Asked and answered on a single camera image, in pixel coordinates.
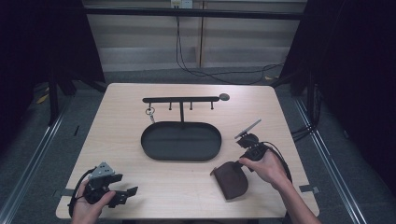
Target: person's left hand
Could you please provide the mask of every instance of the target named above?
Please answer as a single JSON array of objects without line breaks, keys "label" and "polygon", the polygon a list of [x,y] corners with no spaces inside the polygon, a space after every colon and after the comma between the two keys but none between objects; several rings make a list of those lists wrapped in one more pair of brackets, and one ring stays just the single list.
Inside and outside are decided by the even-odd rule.
[{"label": "person's left hand", "polygon": [[85,200],[84,197],[81,197],[87,184],[88,180],[85,180],[78,188],[78,200],[76,201],[74,207],[72,224],[94,224],[102,213],[102,208],[105,207],[116,194],[115,191],[109,191],[102,197],[99,202],[95,204],[90,204],[87,202],[87,200]]}]

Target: small hanging object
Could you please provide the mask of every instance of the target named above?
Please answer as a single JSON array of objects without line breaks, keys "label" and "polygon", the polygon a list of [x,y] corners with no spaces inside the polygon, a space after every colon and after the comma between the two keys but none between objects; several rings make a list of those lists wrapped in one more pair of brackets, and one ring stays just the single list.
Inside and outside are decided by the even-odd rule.
[{"label": "small hanging object", "polygon": [[151,119],[152,123],[155,123],[154,112],[155,112],[154,107],[149,107],[149,108],[146,109],[146,114],[149,115],[149,118]]}]

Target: wall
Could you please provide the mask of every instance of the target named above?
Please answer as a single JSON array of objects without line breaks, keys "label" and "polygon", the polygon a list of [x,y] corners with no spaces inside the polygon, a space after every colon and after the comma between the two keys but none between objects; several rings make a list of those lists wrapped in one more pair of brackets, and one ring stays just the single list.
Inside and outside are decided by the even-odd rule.
[{"label": "wall", "polygon": [[[170,7],[170,1],[85,0],[86,6]],[[193,1],[193,8],[303,12],[305,1]],[[175,68],[175,17],[89,15],[105,72]],[[285,61],[298,21],[180,18],[188,67],[262,66]]]}]

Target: wrist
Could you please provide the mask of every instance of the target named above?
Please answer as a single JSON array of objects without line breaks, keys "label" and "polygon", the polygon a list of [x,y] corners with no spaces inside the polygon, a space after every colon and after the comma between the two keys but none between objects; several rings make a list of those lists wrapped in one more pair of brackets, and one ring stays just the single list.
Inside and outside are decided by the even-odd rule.
[{"label": "wrist", "polygon": [[281,178],[277,178],[276,181],[272,183],[274,189],[279,192],[285,191],[290,187],[294,188],[291,182],[288,180],[286,176],[282,176]]}]

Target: black curtain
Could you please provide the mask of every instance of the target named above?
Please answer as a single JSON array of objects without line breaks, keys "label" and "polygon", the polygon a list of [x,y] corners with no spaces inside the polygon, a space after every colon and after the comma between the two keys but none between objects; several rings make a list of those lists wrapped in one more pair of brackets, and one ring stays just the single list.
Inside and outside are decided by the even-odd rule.
[{"label": "black curtain", "polygon": [[52,70],[65,94],[71,80],[104,82],[104,74],[80,0],[7,0],[0,3],[0,144],[18,128],[35,84]]},{"label": "black curtain", "polygon": [[[299,66],[311,71],[330,110],[394,195],[395,8],[391,0],[308,1],[305,12],[314,17],[300,23],[281,74]],[[293,93],[307,83],[307,73],[294,77]]]}]

